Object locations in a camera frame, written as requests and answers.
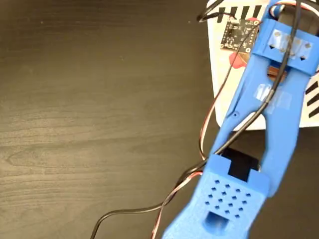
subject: wire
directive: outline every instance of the wire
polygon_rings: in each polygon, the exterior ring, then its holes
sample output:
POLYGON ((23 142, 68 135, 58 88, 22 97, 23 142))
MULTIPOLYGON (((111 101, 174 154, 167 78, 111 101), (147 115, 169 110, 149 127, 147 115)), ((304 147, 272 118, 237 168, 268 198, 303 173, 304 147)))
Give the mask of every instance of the wire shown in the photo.
POLYGON ((228 15, 235 18, 235 15, 227 12, 214 12, 209 14, 211 11, 213 11, 218 5, 220 5, 224 0, 217 0, 213 2, 209 7, 207 7, 200 15, 197 16, 198 22, 205 22, 208 19, 215 18, 220 15, 228 15))
POLYGON ((295 11, 294 21, 293 21, 293 27, 292 27, 291 34, 290 34, 290 39, 288 41, 288 46, 286 48, 286 52, 284 54, 283 61, 282 61, 280 68, 278 70, 277 77, 273 83, 273 86, 270 89, 269 94, 267 95, 265 101, 262 103, 262 105, 259 107, 259 109, 254 113, 254 115, 251 118, 249 118, 249 120, 237 132, 235 132, 230 137, 230 139, 227 140, 227 142, 215 152, 215 154, 220 154, 227 147, 229 147, 262 114, 264 109, 268 106, 269 102, 274 97, 275 92, 280 84, 281 78, 285 73, 285 68, 288 64, 290 50, 292 48, 293 41, 294 41, 295 35, 297 33, 298 25, 299 25, 300 18, 301 18, 300 16, 301 16, 301 0, 297 0, 296 11, 295 11))
MULTIPOLYGON (((274 18, 277 19, 277 17, 275 16, 275 8, 278 5, 282 5, 282 7, 286 6, 286 5, 292 5, 292 6, 296 6, 296 1, 295 0, 281 0, 279 2, 277 2, 275 5, 271 6, 269 8, 269 14, 274 18)), ((301 8, 306 9, 308 11, 312 11, 314 14, 316 14, 319 17, 319 11, 317 9, 315 9, 314 7, 310 6, 307 3, 302 2, 301 3, 301 8)))
POLYGON ((241 44, 239 45, 237 51, 236 51, 236 54, 235 54, 235 57, 234 57, 234 60, 232 61, 230 67, 228 68, 228 72, 225 76, 225 79, 223 81, 223 83, 221 84, 220 88, 219 88, 219 91, 218 93, 216 94, 215 96, 215 99, 213 100, 210 108, 209 108, 209 111, 205 117, 205 120, 204 120, 204 123, 203 123, 203 126, 200 130, 200 134, 199 134, 199 141, 198 141, 198 144, 199 144, 199 154, 201 156, 201 158, 205 161, 207 159, 207 156, 205 155, 204 153, 204 140, 205 140, 205 135, 206 135, 206 132, 207 132, 207 128, 208 128, 208 125, 209 125, 209 121, 211 119, 211 115, 213 114, 214 112, 214 109, 215 109, 215 105, 216 105, 216 101, 217 99, 219 98, 222 90, 224 89, 225 87, 225 84, 229 78, 229 75, 230 75, 230 72, 233 68, 233 65, 234 65, 234 62, 235 62, 235 59, 237 58, 238 54, 239 54, 239 51, 242 47, 242 45, 244 44, 244 42, 246 41, 246 39, 250 36, 250 34, 253 32, 253 30, 255 30, 257 27, 259 27, 263 22, 259 22, 257 25, 255 25, 254 27, 252 27, 252 29, 249 31, 249 33, 244 37, 243 41, 241 42, 241 44))
MULTIPOLYGON (((221 4, 223 2, 223 0, 217 0, 216 2, 214 2, 211 6, 209 6, 207 8, 207 10, 205 12, 207 12, 206 14, 202 15, 202 19, 204 19, 205 17, 208 17, 208 13, 211 12, 216 6, 218 6, 219 4, 221 4)), ((279 68, 279 72, 277 74, 277 77, 275 79, 275 82, 268 94, 268 96, 266 97, 266 100, 264 101, 264 103, 261 105, 261 107, 258 109, 258 111, 248 120, 247 123, 245 123, 239 130, 238 132, 236 132, 235 135, 233 135, 221 148, 219 148, 216 152, 214 152, 214 154, 220 154, 225 148, 227 148, 229 145, 231 145, 237 138, 238 136, 240 136, 240 134, 242 134, 242 132, 250 125, 252 124, 253 121, 256 120, 256 118, 262 113, 262 111, 267 107, 269 101, 272 99, 272 97, 274 96, 276 89, 280 83, 281 77, 284 74, 285 71, 285 67, 288 63, 288 58, 289 58, 289 54, 290 54, 290 50, 292 47, 292 42, 293 39, 296 35, 297 32, 297 28, 298 28, 298 24, 299 24, 299 20, 300 20, 300 12, 301 12, 301 2, 300 0, 297 1, 296 4, 296 14, 294 16, 294 25, 292 28, 292 32, 291 32, 291 37, 288 43, 288 47, 287 47, 287 51, 284 55, 283 58, 283 62, 279 68)), ((256 27, 258 27, 260 24, 262 24, 262 22, 260 22, 258 25, 256 25, 255 27, 252 28, 255 29, 256 27)), ((251 32, 245 37, 245 39, 242 41, 240 47, 238 48, 237 52, 236 52, 236 56, 239 53, 239 49, 241 48, 242 44, 244 43, 244 41, 247 39, 247 37, 251 34, 251 32)), ((229 74, 231 72, 232 66, 233 66, 234 61, 232 62, 231 66, 228 69, 227 75, 225 77, 224 82, 226 83, 229 74)), ((160 204, 151 206, 151 207, 147 207, 147 208, 140 208, 140 209, 125 209, 125 210, 115 210, 115 211, 111 211, 106 213, 105 215, 103 215, 95 224, 93 232, 91 234, 91 239, 94 239, 96 236, 96 233, 98 231, 99 226, 101 225, 101 223, 108 217, 110 216, 114 216, 114 215, 119 215, 119 214, 143 214, 143 213, 148 213, 148 212, 153 212, 153 211, 157 211, 157 210, 161 210, 160 211, 160 216, 161 216, 161 212, 162 209, 164 208, 165 205, 167 205, 175 196, 175 194, 178 192, 179 189, 177 189, 180 185, 183 185, 183 182, 187 181, 187 179, 189 179, 192 175, 195 175, 196 173, 198 173, 198 171, 203 168, 205 166, 205 164, 207 163, 207 158, 197 164, 195 164, 194 166, 192 166, 191 168, 187 169, 179 178, 177 186, 172 190, 172 192, 168 195, 168 197, 160 204)))
POLYGON ((175 193, 177 193, 180 189, 182 189, 184 186, 186 186, 194 177, 201 176, 201 175, 203 175, 203 172, 194 172, 194 173, 190 174, 183 182, 181 182, 177 187, 175 187, 168 194, 168 196, 165 198, 165 200, 161 204, 160 211, 159 211, 159 214, 156 218, 155 225, 154 225, 154 228, 152 231, 151 239, 155 239, 155 237, 156 237, 156 234, 157 234, 159 226, 160 226, 160 220, 161 220, 161 215, 163 213, 164 206, 167 204, 167 202, 172 197, 172 195, 175 195, 175 193))
MULTIPOLYGON (((185 181, 187 177, 184 177, 184 174, 178 179, 178 182, 176 183, 176 187, 178 187, 181 183, 183 183, 183 181, 185 181)), ((171 196, 169 197, 168 200, 166 200, 166 202, 164 203, 164 206, 167 205, 168 203, 170 203, 170 201, 174 198, 176 193, 171 194, 171 196)), ((94 239, 96 237, 96 234, 98 232, 98 229, 101 225, 101 223, 111 217, 111 216, 115 216, 115 215, 124 215, 124 214, 144 214, 144 213, 150 213, 150 212, 154 212, 157 211, 159 209, 161 209, 163 207, 163 202, 156 204, 154 206, 150 206, 150 207, 146 207, 146 208, 136 208, 136 209, 121 209, 121 210, 114 210, 114 211, 110 211, 106 214, 104 214, 103 216, 101 216, 98 221, 95 223, 93 231, 91 233, 91 237, 90 239, 94 239)))

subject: black pcb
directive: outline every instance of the black pcb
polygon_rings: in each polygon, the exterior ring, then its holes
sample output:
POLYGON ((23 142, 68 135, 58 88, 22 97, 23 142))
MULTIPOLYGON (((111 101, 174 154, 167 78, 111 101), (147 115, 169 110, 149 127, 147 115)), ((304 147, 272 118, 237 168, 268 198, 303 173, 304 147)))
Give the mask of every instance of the black pcb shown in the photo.
POLYGON ((250 53, 254 46, 259 29, 258 27, 253 29, 253 27, 258 24, 259 21, 229 19, 223 39, 220 43, 220 48, 224 50, 237 51, 247 34, 250 33, 250 36, 247 37, 239 49, 239 52, 250 53))

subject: black stripe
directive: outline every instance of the black stripe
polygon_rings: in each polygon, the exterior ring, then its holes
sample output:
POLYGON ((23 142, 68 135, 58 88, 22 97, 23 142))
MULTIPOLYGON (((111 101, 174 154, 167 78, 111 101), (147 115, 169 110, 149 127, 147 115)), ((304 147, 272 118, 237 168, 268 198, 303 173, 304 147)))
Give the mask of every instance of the black stripe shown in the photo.
POLYGON ((317 107, 317 109, 315 109, 309 114, 309 118, 314 117, 317 114, 319 114, 319 107, 317 107))
POLYGON ((237 9, 238 9, 238 7, 232 6, 230 9, 230 14, 232 14, 233 16, 236 15, 237 9))
POLYGON ((241 13, 240 19, 246 19, 248 10, 249 10, 249 6, 244 6, 244 7, 243 7, 243 12, 241 13))
POLYGON ((314 82, 307 90, 306 90, 306 95, 309 94, 311 91, 315 90, 318 88, 318 81, 314 82))
POLYGON ((258 17, 258 14, 259 14, 259 12, 260 12, 260 9, 261 9, 261 5, 257 5, 257 6, 255 7, 254 14, 253 14, 253 17, 254 17, 254 18, 257 18, 257 17, 258 17))
MULTIPOLYGON (((219 12, 225 12, 225 10, 226 10, 225 7, 220 7, 219 8, 219 12)), ((223 14, 218 16, 217 23, 221 23, 222 20, 223 20, 223 14)))
POLYGON ((319 101, 319 93, 316 94, 311 100, 307 102, 307 106, 311 106, 313 103, 319 101))

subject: blue plastic part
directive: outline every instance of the blue plastic part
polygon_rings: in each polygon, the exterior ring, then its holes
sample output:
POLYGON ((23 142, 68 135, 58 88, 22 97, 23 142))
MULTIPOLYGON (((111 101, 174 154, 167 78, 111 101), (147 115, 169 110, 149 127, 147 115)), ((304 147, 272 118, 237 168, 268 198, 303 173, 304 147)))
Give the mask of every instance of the blue plastic part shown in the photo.
POLYGON ((191 202, 163 239, 246 239, 267 198, 269 177, 251 170, 248 182, 228 175, 231 161, 211 155, 191 202))
POLYGON ((273 84, 267 76, 268 67, 282 61, 291 27, 270 19, 268 8, 203 176, 191 201, 166 229, 163 239, 248 239, 266 198, 278 190, 296 147, 305 89, 318 67, 318 37, 297 31, 287 76, 263 112, 266 150, 260 172, 250 170, 244 182, 228 175, 229 159, 213 154, 233 129, 261 106, 273 84))

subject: table surface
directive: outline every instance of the table surface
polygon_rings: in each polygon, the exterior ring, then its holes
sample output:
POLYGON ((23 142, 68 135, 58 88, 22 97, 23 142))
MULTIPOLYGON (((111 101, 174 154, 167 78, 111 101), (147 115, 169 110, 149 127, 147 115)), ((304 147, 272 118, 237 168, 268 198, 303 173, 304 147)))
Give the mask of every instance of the table surface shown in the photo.
MULTIPOLYGON (((0 237, 88 239, 109 210, 160 202, 200 160, 212 100, 203 0, 3 0, 0 237)), ((218 131, 209 128, 206 150, 218 131)), ((251 239, 318 233, 318 128, 302 129, 251 239)), ((265 134, 234 147, 261 157, 265 134)), ((164 211, 160 233, 196 182, 164 211)), ((116 216, 97 238, 149 238, 156 214, 116 216)))

